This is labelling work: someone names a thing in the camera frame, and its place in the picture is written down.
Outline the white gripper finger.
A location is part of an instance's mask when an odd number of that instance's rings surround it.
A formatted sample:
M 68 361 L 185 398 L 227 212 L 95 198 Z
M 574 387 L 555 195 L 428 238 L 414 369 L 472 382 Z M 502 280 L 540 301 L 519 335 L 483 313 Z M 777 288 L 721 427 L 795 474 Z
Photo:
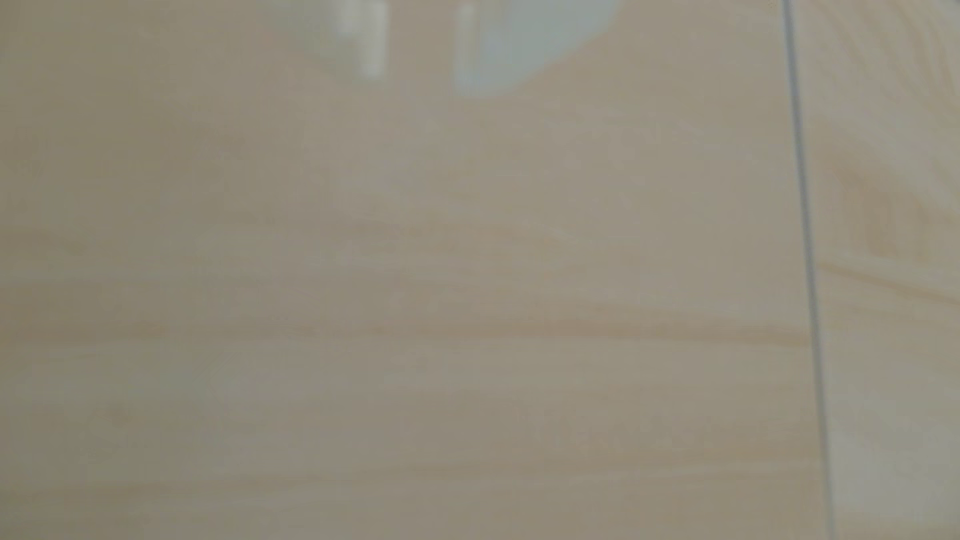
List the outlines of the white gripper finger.
M 619 1 L 462 1 L 453 83 L 465 97 L 511 92 L 606 32 Z
M 386 1 L 279 1 L 279 19 L 312 54 L 359 79 L 389 62 Z

